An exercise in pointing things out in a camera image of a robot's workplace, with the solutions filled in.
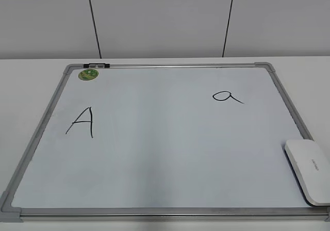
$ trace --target whiteboard surface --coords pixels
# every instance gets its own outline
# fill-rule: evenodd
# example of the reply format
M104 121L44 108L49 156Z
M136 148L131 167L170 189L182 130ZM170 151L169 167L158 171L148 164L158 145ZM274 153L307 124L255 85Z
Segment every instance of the whiteboard surface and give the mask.
M308 207L282 149L302 137L265 69L98 69L91 81L80 71L12 206ZM244 104L214 100L219 91ZM89 123L66 135L87 107L94 138Z

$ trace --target white eraser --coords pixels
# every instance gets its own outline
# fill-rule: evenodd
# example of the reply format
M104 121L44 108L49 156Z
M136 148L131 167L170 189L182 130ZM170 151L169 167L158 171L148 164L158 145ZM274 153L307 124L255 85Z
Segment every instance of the white eraser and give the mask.
M288 140L285 151L306 199L316 206L330 205L330 163L311 140Z

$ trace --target white wall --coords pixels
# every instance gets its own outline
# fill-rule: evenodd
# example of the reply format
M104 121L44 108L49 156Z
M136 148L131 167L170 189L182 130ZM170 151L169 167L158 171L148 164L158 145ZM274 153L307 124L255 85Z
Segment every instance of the white wall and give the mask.
M234 0L224 56L316 55L330 55L330 0Z
M230 2L92 0L102 57L221 57Z
M0 59L97 57L88 0L0 0Z
M231 0L91 0L104 58L220 57ZM330 55L330 0L234 0L225 57ZM89 0L0 0L0 59L98 58Z

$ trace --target green sticker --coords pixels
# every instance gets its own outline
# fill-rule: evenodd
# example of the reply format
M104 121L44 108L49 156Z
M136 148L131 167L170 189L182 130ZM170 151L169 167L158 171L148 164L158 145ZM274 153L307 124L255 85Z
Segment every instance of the green sticker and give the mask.
M98 76L98 71L93 69L83 70L78 75L80 80L92 80L97 78L97 76Z

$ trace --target white table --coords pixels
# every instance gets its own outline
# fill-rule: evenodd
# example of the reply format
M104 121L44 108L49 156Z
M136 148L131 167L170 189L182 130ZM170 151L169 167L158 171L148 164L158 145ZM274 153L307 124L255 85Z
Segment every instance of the white table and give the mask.
M180 59L47 59L0 60L0 192L3 192L70 63L242 63L273 64L316 142L330 158L330 57L180 58ZM0 230L329 230L322 221L294 222L100 222L100 223L0 223Z

